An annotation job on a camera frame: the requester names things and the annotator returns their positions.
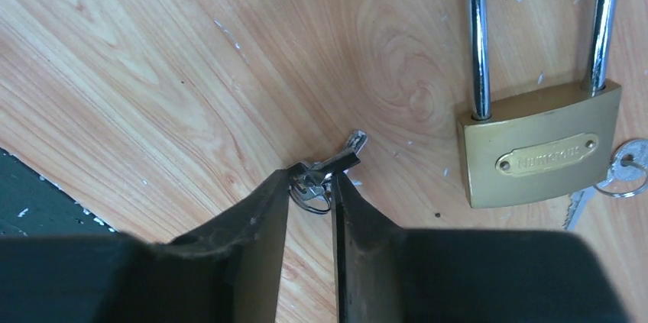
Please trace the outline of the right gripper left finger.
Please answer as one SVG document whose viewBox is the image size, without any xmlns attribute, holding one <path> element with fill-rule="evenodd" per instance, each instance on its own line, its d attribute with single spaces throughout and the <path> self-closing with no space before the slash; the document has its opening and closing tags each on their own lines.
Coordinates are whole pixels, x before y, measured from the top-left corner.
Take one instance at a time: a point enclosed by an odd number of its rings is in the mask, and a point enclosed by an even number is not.
<svg viewBox="0 0 648 323">
<path fill-rule="evenodd" d="M 287 170 L 168 243 L 127 233 L 1 239 L 3 322 L 269 322 Z"/>
</svg>

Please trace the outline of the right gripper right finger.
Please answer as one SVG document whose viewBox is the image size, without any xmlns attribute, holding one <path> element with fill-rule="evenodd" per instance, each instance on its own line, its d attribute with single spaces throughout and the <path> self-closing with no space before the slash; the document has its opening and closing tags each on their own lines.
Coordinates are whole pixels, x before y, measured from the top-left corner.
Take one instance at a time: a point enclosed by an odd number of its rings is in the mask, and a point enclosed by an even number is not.
<svg viewBox="0 0 648 323">
<path fill-rule="evenodd" d="M 628 322 L 592 249 L 564 231 L 401 227 L 332 178 L 340 322 Z"/>
</svg>

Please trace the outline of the small silver key bunch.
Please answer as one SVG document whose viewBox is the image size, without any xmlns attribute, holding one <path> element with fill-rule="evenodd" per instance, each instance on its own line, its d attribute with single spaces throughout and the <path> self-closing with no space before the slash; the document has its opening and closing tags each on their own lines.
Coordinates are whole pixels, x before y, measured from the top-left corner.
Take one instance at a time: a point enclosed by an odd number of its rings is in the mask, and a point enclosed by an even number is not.
<svg viewBox="0 0 648 323">
<path fill-rule="evenodd" d="M 302 161 L 292 165 L 288 169 L 291 199 L 305 211 L 316 215 L 328 213 L 332 208 L 332 177 L 358 165 L 361 162 L 358 155 L 367 142 L 368 135 L 355 130 L 335 156 L 322 162 Z"/>
</svg>

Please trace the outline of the brass padlock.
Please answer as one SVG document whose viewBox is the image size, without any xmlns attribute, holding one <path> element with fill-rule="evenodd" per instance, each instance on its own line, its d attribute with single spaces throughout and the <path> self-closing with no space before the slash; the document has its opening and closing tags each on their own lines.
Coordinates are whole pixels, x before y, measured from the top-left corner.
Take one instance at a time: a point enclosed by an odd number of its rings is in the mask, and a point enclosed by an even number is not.
<svg viewBox="0 0 648 323">
<path fill-rule="evenodd" d="M 554 199 L 606 177 L 622 96 L 606 77 L 616 4 L 596 0 L 582 80 L 495 101 L 487 0 L 468 0 L 472 104 L 458 117 L 458 142 L 472 208 Z"/>
</svg>

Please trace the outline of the padlock silver keys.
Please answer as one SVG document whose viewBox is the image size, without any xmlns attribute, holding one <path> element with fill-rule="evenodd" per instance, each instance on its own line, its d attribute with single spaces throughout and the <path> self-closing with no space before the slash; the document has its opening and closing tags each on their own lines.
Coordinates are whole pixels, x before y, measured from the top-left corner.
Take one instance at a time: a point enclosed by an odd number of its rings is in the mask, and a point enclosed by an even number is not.
<svg viewBox="0 0 648 323">
<path fill-rule="evenodd" d="M 636 189 L 626 192 L 612 192 L 606 190 L 614 182 L 643 182 Z M 566 213 L 562 228 L 574 231 L 578 220 L 585 210 L 587 202 L 596 192 L 615 199 L 631 198 L 647 190 L 647 139 L 640 138 L 629 140 L 620 145 L 613 154 L 607 174 L 603 181 L 593 186 L 572 193 L 569 198 L 571 204 Z"/>
</svg>

